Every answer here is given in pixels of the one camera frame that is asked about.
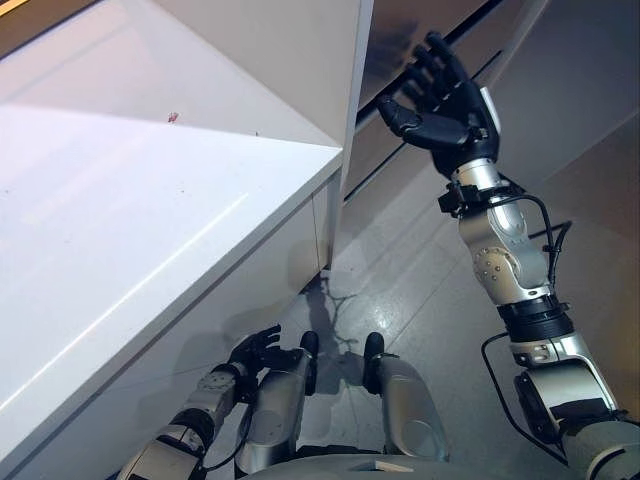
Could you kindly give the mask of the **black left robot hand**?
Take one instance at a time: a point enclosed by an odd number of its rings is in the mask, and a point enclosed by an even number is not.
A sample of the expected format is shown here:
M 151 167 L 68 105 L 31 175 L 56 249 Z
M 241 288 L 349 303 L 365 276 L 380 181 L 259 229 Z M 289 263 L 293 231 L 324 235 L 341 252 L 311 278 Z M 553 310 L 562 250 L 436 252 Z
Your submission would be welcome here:
M 243 376 L 256 376 L 264 368 L 287 367 L 300 358 L 298 350 L 282 349 L 278 342 L 280 324 L 250 334 L 237 344 L 228 359 L 232 365 L 241 365 Z

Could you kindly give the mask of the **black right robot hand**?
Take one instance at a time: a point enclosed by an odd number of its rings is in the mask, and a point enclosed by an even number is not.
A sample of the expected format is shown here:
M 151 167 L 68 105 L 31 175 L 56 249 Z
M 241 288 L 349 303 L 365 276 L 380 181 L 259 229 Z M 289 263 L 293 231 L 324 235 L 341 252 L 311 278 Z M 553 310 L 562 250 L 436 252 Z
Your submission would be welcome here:
M 468 162 L 495 162 L 500 134 L 480 87 L 439 32 L 428 32 L 425 41 L 405 68 L 402 93 L 413 106 L 381 95 L 380 116 L 405 143 L 430 151 L 436 170 L 447 178 Z

